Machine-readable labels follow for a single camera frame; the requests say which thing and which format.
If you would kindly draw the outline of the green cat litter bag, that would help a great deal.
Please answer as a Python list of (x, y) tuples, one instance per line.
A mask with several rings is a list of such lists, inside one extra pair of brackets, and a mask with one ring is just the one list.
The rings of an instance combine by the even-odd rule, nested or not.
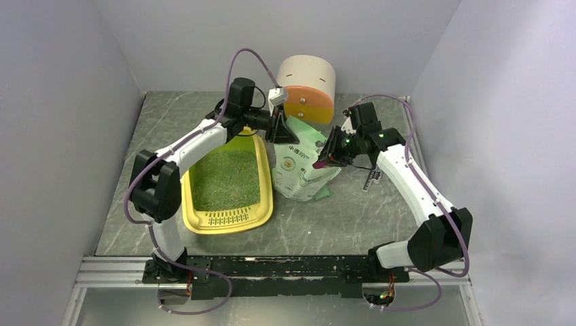
[(333, 196), (327, 183), (338, 176), (341, 169), (313, 167), (327, 138), (295, 117), (287, 119), (287, 126), (299, 143), (274, 145), (272, 182), (275, 190), (287, 199), (299, 202), (316, 202)]

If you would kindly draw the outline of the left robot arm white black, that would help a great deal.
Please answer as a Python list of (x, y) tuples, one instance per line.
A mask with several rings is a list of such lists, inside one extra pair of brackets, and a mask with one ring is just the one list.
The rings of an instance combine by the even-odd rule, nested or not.
[(153, 257), (162, 262), (161, 274), (170, 282), (183, 280), (190, 269), (175, 220), (182, 203), (182, 176), (245, 128), (263, 131), (265, 140), (271, 143), (299, 141), (286, 125), (284, 104), (289, 97), (286, 88), (272, 88), (265, 107), (252, 105), (255, 89), (253, 80), (235, 78), (224, 98), (195, 129), (162, 149), (143, 150), (135, 156), (124, 198), (124, 214), (131, 223), (148, 229)]

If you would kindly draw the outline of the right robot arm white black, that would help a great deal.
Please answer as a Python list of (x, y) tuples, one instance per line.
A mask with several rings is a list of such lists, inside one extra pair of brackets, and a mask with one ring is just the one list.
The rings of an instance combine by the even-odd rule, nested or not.
[(473, 218), (458, 209), (430, 182), (395, 128), (383, 128), (373, 103), (349, 107), (343, 126), (332, 128), (313, 164), (315, 169), (351, 165), (366, 155), (386, 175), (410, 208), (417, 230), (407, 240), (376, 246), (369, 251), (368, 276), (382, 281), (393, 268), (427, 272), (467, 256)]

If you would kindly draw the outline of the magenta plastic scoop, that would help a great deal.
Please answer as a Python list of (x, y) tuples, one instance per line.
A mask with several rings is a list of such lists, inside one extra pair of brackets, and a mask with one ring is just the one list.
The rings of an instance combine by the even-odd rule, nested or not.
[(326, 164), (327, 164), (326, 161), (317, 161), (317, 162), (312, 164), (312, 167), (314, 169), (322, 169), (326, 166)]

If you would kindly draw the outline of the yellow litter box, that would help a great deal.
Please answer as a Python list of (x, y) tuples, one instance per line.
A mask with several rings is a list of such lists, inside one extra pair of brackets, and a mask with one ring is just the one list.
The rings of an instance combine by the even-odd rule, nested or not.
[(244, 232), (268, 222), (273, 205), (266, 147), (245, 128), (193, 165), (181, 185), (183, 222), (202, 235)]

